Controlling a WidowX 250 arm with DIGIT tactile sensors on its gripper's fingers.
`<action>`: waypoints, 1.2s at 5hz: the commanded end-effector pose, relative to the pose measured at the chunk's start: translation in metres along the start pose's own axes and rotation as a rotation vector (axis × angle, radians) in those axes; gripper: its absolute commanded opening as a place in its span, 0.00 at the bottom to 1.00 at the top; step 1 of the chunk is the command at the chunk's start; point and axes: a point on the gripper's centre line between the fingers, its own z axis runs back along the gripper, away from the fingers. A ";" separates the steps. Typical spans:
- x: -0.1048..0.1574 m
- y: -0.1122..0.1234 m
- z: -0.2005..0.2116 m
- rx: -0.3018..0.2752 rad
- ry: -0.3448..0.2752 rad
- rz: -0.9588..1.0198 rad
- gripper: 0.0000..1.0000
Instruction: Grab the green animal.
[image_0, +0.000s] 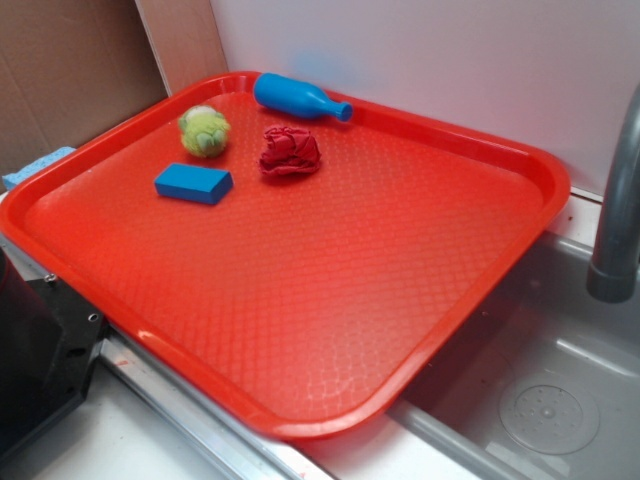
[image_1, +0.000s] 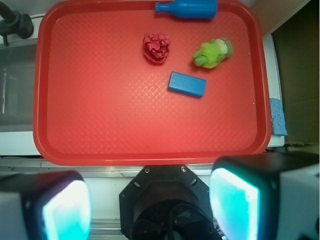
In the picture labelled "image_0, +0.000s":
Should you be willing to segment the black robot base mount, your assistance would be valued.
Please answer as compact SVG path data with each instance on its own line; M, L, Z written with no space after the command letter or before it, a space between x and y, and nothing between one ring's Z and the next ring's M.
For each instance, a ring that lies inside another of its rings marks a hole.
M85 401L105 331L63 280L25 280L1 255L2 463Z

